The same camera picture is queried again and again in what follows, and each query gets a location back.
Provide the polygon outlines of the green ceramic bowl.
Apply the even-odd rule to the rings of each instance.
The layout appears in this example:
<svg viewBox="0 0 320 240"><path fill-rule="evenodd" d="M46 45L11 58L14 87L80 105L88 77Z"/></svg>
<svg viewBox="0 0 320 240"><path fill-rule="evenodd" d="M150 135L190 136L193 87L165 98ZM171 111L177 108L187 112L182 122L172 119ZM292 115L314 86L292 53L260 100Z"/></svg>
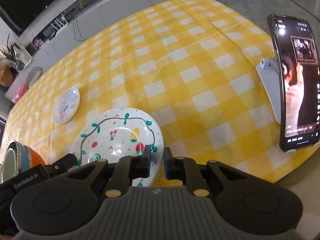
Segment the green ceramic bowl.
<svg viewBox="0 0 320 240"><path fill-rule="evenodd" d="M2 179L3 182L18 175L18 155L16 150L8 148L3 161Z"/></svg>

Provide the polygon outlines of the white painted fruit plate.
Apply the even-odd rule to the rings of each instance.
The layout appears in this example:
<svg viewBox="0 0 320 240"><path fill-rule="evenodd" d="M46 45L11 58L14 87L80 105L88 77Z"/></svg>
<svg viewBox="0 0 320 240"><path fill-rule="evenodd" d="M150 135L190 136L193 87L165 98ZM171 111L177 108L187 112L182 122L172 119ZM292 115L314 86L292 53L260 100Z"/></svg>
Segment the white painted fruit plate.
<svg viewBox="0 0 320 240"><path fill-rule="evenodd" d="M133 180L133 186L151 186L163 158L164 139L160 126L148 113L136 108L115 108L97 116L80 134L71 153L76 166L84 166L98 159L117 163L121 157L143 154L151 149L151 167L148 178Z"/></svg>

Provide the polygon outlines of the orange steel bowl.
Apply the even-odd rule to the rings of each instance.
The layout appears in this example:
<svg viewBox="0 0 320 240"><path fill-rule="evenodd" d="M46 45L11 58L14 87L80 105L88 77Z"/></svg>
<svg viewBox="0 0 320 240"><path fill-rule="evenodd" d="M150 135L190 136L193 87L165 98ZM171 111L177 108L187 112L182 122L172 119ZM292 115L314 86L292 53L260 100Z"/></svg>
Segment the orange steel bowl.
<svg viewBox="0 0 320 240"><path fill-rule="evenodd" d="M37 165L46 166L44 159L32 148L25 145L25 148L28 153L29 167L35 167Z"/></svg>

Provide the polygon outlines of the small white patterned plate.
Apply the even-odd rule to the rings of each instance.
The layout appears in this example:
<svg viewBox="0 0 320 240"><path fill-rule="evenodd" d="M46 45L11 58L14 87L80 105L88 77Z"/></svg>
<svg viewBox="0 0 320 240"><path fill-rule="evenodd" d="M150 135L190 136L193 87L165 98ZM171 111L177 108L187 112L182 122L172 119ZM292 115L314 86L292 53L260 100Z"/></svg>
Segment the small white patterned plate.
<svg viewBox="0 0 320 240"><path fill-rule="evenodd" d="M52 113L52 122L55 125L68 123L76 114L80 105L80 92L72 87L57 97Z"/></svg>

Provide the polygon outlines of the pink plastic box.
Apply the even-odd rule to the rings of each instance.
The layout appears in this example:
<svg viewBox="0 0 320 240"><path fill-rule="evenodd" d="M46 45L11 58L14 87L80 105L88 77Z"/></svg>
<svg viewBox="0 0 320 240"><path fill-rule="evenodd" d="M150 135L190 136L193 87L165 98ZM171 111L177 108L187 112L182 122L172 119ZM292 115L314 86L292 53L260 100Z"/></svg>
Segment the pink plastic box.
<svg viewBox="0 0 320 240"><path fill-rule="evenodd" d="M17 103L22 96L28 91L29 87L27 85L21 85L18 89L14 91L14 97L12 98L13 103Z"/></svg>

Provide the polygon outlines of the yellow checkered tablecloth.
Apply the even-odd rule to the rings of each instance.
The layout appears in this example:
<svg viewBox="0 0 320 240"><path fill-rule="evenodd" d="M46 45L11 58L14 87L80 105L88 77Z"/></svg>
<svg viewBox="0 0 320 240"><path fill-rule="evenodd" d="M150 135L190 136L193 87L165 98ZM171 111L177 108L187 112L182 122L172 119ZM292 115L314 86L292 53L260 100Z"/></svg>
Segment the yellow checkered tablecloth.
<svg viewBox="0 0 320 240"><path fill-rule="evenodd" d="M267 33L218 1L158 4L104 29L46 71L10 111L1 152L17 140L55 161L96 116L135 107L157 121L173 154L216 159L276 182L316 148L279 148L280 126L255 68L273 55ZM72 87L79 108L55 125L56 99Z"/></svg>

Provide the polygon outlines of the brown gourd vase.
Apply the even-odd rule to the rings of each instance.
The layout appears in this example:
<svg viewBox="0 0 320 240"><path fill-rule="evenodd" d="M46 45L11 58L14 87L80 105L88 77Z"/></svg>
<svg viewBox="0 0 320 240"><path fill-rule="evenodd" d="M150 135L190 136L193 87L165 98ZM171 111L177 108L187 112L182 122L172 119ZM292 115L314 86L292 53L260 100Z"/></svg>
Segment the brown gourd vase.
<svg viewBox="0 0 320 240"><path fill-rule="evenodd" d="M10 68L7 66L2 66L0 68L0 84L3 87L10 87L14 81L14 75Z"/></svg>

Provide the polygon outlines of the grey round stool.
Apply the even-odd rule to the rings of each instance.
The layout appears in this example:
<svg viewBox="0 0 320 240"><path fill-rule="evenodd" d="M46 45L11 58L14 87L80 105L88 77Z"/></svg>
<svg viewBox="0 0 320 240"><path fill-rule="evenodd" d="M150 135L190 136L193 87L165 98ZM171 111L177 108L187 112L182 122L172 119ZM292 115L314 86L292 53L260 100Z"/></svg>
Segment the grey round stool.
<svg viewBox="0 0 320 240"><path fill-rule="evenodd" d="M33 67L26 78L26 85L28 88L33 86L33 84L40 78L42 75L42 68L41 67Z"/></svg>

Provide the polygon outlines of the blue vase with plant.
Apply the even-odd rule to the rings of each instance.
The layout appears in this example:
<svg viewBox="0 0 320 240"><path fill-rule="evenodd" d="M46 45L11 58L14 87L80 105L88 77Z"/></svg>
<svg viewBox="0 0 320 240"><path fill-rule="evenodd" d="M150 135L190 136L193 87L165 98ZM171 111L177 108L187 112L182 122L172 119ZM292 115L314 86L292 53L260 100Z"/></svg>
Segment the blue vase with plant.
<svg viewBox="0 0 320 240"><path fill-rule="evenodd" d="M1 53L3 54L5 59L11 61L14 64L17 70L22 71L25 64L23 63L23 61L17 58L16 52L14 50L14 45L9 44L9 38L10 34L8 34L6 44L2 44Z"/></svg>

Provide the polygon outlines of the white phone stand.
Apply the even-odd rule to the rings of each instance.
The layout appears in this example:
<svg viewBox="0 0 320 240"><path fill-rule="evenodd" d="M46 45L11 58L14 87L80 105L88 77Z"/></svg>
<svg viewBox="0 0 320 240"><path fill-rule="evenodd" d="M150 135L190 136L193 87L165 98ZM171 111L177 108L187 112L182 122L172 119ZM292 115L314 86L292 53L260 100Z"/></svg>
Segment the white phone stand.
<svg viewBox="0 0 320 240"><path fill-rule="evenodd" d="M282 90L280 87L281 84L276 57L262 58L260 63L256 65L256 70L262 81L264 89L266 90L276 122L280 125L279 141L281 141L281 139L285 139L285 137L283 137L281 134L281 129L284 128L284 124L281 123L281 121L283 121L282 117L284 117L284 110L282 109L284 99L281 95ZM293 146L293 148L289 150L283 150L281 147L280 148L287 154L295 152L301 148L319 146L319 137L317 137L317 141L312 144L309 144L308 140L310 139L305 138L301 141L298 141L297 146Z"/></svg>

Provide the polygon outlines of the white wifi router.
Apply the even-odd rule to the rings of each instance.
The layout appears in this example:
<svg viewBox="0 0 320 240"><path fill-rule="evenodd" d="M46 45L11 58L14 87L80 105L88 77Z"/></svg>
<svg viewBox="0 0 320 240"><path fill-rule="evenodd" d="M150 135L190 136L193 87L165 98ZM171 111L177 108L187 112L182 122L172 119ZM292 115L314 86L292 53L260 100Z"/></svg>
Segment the white wifi router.
<svg viewBox="0 0 320 240"><path fill-rule="evenodd" d="M68 25L68 21L64 17L63 14L60 16L57 16L51 23L50 25L56 30L56 31L61 31L65 29Z"/></svg>

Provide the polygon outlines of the white marble tv console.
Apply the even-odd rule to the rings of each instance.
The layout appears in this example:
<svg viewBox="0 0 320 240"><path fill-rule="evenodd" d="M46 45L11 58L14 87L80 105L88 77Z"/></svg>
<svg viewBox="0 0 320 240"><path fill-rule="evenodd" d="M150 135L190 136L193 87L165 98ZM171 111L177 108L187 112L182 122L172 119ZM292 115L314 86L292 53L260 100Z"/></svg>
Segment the white marble tv console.
<svg viewBox="0 0 320 240"><path fill-rule="evenodd" d="M9 42L26 46L46 25L77 0L55 0L17 36L1 21L1 44ZM58 33L51 41L41 47L32 57L31 66L48 70L54 64L81 44L81 39L89 39L105 28L141 10L167 0L101 0L85 9L75 20Z"/></svg>

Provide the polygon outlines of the black smartphone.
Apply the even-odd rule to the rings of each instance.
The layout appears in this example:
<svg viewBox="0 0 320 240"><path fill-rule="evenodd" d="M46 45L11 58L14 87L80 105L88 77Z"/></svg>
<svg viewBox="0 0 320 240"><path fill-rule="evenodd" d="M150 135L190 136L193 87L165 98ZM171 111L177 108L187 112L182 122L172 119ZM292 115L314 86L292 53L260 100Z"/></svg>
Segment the black smartphone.
<svg viewBox="0 0 320 240"><path fill-rule="evenodd" d="M287 152L319 142L319 53L310 23L270 15L267 24L280 85L279 147Z"/></svg>

